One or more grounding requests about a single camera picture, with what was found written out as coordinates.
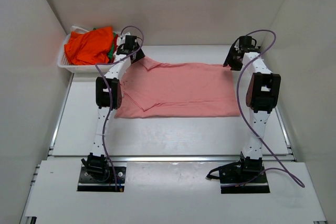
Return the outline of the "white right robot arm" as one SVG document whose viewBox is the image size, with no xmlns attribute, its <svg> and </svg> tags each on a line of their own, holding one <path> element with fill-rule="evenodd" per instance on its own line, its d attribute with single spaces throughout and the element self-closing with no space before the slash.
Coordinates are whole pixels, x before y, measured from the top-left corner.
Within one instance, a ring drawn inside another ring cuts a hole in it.
<svg viewBox="0 0 336 224">
<path fill-rule="evenodd" d="M 232 71 L 248 71 L 251 75 L 246 93 L 249 108 L 250 136 L 240 154 L 240 166 L 235 169 L 236 178 L 248 182 L 263 169 L 262 142 L 266 123 L 279 97 L 281 77 L 272 73 L 259 56 L 260 51 L 253 46 L 231 46 L 223 66 Z"/>
</svg>

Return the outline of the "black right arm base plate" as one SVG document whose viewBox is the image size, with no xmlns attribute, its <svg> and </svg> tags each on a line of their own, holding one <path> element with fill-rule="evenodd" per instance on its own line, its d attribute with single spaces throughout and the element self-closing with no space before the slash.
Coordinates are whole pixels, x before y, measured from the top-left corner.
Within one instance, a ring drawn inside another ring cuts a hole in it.
<svg viewBox="0 0 336 224">
<path fill-rule="evenodd" d="M 241 161 L 222 165 L 208 172 L 208 180 L 219 180 L 221 194 L 268 194 L 270 188 L 265 173 L 250 172 Z"/>
</svg>

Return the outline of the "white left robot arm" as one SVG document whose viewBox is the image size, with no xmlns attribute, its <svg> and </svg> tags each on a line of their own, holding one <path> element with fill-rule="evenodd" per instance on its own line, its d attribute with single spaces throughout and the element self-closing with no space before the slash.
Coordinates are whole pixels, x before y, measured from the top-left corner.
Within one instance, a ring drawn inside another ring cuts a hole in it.
<svg viewBox="0 0 336 224">
<path fill-rule="evenodd" d="M 123 75 L 132 64 L 144 58 L 141 47 L 142 44 L 137 40 L 131 44 L 122 43 L 117 48 L 114 61 L 105 64 L 109 67 L 106 73 L 101 70 L 104 63 L 95 64 L 100 75 L 96 78 L 97 130 L 90 154 L 81 161 L 87 174 L 99 183 L 106 182 L 110 177 L 114 178 L 115 184 L 117 183 L 116 170 L 106 147 L 107 126 L 122 103 L 121 79 Z"/>
</svg>

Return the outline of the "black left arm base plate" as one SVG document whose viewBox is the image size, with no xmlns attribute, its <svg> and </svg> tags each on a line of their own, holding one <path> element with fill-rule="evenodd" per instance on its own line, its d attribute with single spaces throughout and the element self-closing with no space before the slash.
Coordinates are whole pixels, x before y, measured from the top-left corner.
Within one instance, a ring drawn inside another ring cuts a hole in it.
<svg viewBox="0 0 336 224">
<path fill-rule="evenodd" d="M 122 193 L 125 188 L 126 166 L 115 166 L 117 182 L 115 182 L 112 168 L 105 178 L 95 178 L 82 166 L 79 174 L 77 191 L 86 192 L 114 192 Z"/>
</svg>

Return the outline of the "pink t shirt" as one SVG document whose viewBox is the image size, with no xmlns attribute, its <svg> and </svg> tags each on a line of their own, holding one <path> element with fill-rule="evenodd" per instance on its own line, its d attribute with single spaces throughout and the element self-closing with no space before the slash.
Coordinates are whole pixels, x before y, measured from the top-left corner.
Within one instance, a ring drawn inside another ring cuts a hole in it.
<svg viewBox="0 0 336 224">
<path fill-rule="evenodd" d="M 206 63 L 161 63 L 149 57 L 132 64 L 121 80 L 117 118 L 239 116 L 233 76 Z"/>
</svg>

